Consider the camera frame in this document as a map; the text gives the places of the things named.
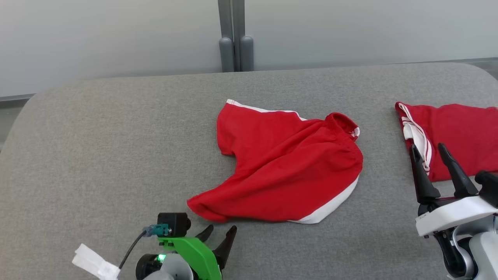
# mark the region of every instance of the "white stripe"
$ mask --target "white stripe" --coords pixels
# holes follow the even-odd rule
[[[412,118],[408,108],[403,103],[399,103],[398,106],[406,114],[406,117],[401,117],[402,123],[404,125],[403,135],[405,136],[405,139],[412,138],[417,149],[422,150],[421,156],[423,159],[424,170],[427,172],[427,174],[429,174],[429,165],[432,159],[432,146],[425,136],[425,132],[422,127],[420,127]]]
[[[313,213],[309,214],[308,216],[300,219],[299,221],[291,221],[289,222],[294,222],[294,223],[300,223],[300,224],[316,224],[319,223],[321,220],[323,220],[325,217],[327,217],[330,213],[332,213],[334,210],[339,207],[353,192],[353,190],[356,187],[356,184],[358,183],[358,177],[356,177],[356,180],[351,183],[347,188],[345,188],[340,194],[338,194],[336,197],[332,198],[329,202],[325,203],[322,205],[320,208],[316,209],[313,211]]]
[[[240,104],[239,102],[235,101],[235,100],[232,100],[232,99],[228,99],[227,100],[227,103],[228,104],[232,104],[232,105],[235,105],[237,107],[243,107],[243,108],[247,108],[247,109],[251,109],[251,110],[255,110],[255,111],[258,111],[258,112],[261,112],[261,113],[268,113],[268,112],[286,112],[286,113],[295,113],[302,121],[307,121],[307,119],[305,118],[302,118],[299,116],[299,114],[296,112],[296,111],[290,111],[290,110],[265,110],[265,109],[261,109],[261,108],[257,108],[257,107],[252,107],[252,106],[247,106],[247,105],[243,105],[243,104]]]

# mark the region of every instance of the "folded red cloth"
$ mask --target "folded red cloth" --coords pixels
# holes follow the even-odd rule
[[[362,170],[360,129],[340,113],[306,120],[228,100],[217,126],[222,154],[237,165],[223,184],[187,201],[207,220],[318,223],[349,197]]]
[[[468,176],[498,171],[498,109],[459,104],[435,108],[397,102],[406,146],[415,143],[431,181],[450,180],[437,144],[444,143]]]

